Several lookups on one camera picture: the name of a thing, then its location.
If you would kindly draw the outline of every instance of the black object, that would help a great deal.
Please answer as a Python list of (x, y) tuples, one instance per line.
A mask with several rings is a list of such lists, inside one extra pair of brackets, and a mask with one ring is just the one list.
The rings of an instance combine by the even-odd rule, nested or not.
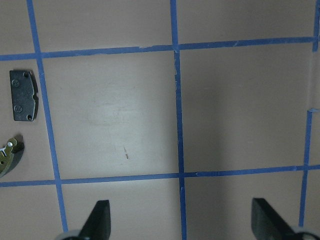
[(9, 74), (13, 119), (32, 122), (38, 107), (36, 81), (30, 71), (12, 70)]
[(97, 201), (78, 236), (64, 240), (109, 240), (111, 217), (109, 200)]
[(251, 228), (257, 240), (320, 240), (309, 232), (295, 233), (264, 198), (253, 198)]

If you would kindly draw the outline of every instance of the vertical blue tape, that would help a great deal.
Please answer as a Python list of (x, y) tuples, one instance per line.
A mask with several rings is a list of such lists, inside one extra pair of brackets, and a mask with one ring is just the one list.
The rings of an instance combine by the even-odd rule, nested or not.
[(45, 71), (44, 71), (44, 65), (43, 65), (43, 60), (41, 55), (33, 1), (26, 0), (26, 5), (27, 5), (27, 10), (29, 15), (34, 52), (36, 56), (36, 63), (37, 63), (38, 72), (39, 72), (39, 81), (40, 81), (40, 88), (41, 88), (41, 94), (42, 94), (44, 116), (45, 116), (46, 128), (47, 128), (47, 133), (49, 138), (54, 180), (55, 180), (55, 186), (56, 186), (56, 192), (57, 192), (57, 198), (58, 198), (59, 210), (60, 210), (60, 216), (61, 216), (61, 224), (62, 224), (63, 231), (67, 232), (68, 225), (67, 225), (66, 210), (65, 210), (64, 198), (63, 198), (62, 187), (61, 187), (61, 178), (60, 178), (59, 167), (58, 167), (56, 145), (55, 145), (53, 127), (51, 122), (51, 114), (50, 114), (50, 108), (49, 108), (49, 101), (48, 101), (48, 95), (47, 95)]
[(306, 114), (306, 127), (305, 127), (305, 143), (304, 143), (304, 158), (303, 166), (306, 167), (303, 171), (301, 196), (300, 196), (300, 211), (299, 211), (299, 227), (304, 226), (305, 209), (306, 209), (306, 196), (308, 184), (308, 166), (310, 159), (310, 144), (311, 144), (311, 130), (312, 130), (312, 111), (307, 111)]
[(313, 36), (316, 40), (313, 42), (312, 51), (316, 52), (319, 45), (319, 18), (320, 18), (320, 0), (315, 1)]
[[(183, 138), (183, 121), (182, 121), (182, 98), (181, 98), (181, 73), (180, 73), (180, 50), (178, 40), (178, 20), (177, 20), (177, 2), (170, 0), (171, 13), (171, 36), (174, 51), (174, 68), (175, 68), (175, 104), (176, 104), (176, 126), (178, 140), (178, 165), (179, 174), (184, 174), (184, 138)], [(186, 192), (184, 175), (179, 177), (180, 193), (180, 214), (181, 214), (181, 236), (182, 240), (187, 240), (187, 218), (186, 218)]]

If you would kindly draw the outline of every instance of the metal clip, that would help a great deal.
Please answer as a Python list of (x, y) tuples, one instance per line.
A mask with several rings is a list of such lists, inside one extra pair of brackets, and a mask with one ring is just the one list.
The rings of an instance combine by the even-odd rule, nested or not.
[(0, 178), (9, 173), (20, 161), (24, 144), (10, 138), (4, 148), (0, 148)]

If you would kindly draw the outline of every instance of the blue grid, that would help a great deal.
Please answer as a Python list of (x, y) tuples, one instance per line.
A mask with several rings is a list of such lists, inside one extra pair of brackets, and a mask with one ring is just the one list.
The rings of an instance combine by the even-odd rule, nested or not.
[[(67, 232), (68, 224), (67, 224), (67, 218), (66, 218), (64, 198), (62, 193), (62, 185), (153, 180), (153, 179), (172, 179), (172, 178), (179, 179), (181, 233), (182, 233), (182, 240), (186, 240), (187, 239), (187, 219), (186, 219), (185, 178), (222, 177), (222, 176), (235, 176), (235, 175), (251, 175), (251, 174), (303, 171), (303, 178), (301, 183), (301, 196), (300, 196), (300, 212), (299, 212), (298, 223), (299, 223), (299, 226), (301, 227), (304, 225), (308, 172), (312, 170), (320, 170), (320, 164), (309, 165), (312, 117), (313, 117), (313, 113), (317, 113), (319, 112), (319, 110), (312, 108), (307, 111), (303, 165), (241, 169), (241, 170), (226, 170), (226, 171), (185, 172), (184, 147), (183, 147), (183, 121), (182, 121), (183, 115), (182, 115), (182, 98), (181, 98), (180, 51), (194, 50), (194, 49), (211, 49), (211, 48), (234, 48), (234, 47), (256, 46), (256, 45), (312, 43), (312, 51), (316, 52), (318, 50), (318, 44), (320, 40), (319, 39), (320, 0), (315, 1), (313, 36), (280, 37), (280, 38), (179, 44), (177, 2), (176, 0), (170, 0), (172, 45), (155, 45), (155, 46), (144, 47), (144, 48), (134, 46), (134, 47), (83, 49), (83, 50), (70, 50), (70, 51), (53, 51), (53, 52), (41, 52), (33, 0), (26, 0), (26, 5), (27, 5), (28, 16), (30, 21), (34, 52), (22, 53), (22, 54), (0, 55), (0, 61), (17, 61), (17, 60), (34, 59), (37, 62), (40, 88), (42, 93), (42, 101), (43, 101), (44, 114), (45, 114), (45, 121), (46, 121), (50, 152), (51, 152), (51, 158), (52, 158), (54, 180), (0, 182), (0, 187), (5, 188), (5, 187), (21, 187), (21, 186), (55, 185), (57, 197), (58, 197), (58, 203), (59, 203), (59, 210), (61, 215), (62, 228), (64, 232)], [(175, 77), (175, 83), (176, 83), (175, 93), (176, 93), (177, 139), (178, 139), (177, 148), (178, 148), (179, 172), (164, 173), (164, 174), (148, 174), (148, 175), (61, 179), (59, 166), (58, 166), (56, 147), (55, 147), (55, 139), (53, 134), (53, 126), (51, 122), (51, 114), (50, 114), (49, 101), (48, 101), (48, 95), (47, 95), (43, 59), (91, 56), (91, 55), (97, 55), (97, 54), (128, 54), (128, 53), (146, 53), (146, 52), (160, 52), (160, 51), (174, 52), (174, 66), (176, 70), (176, 75), (174, 77)]]

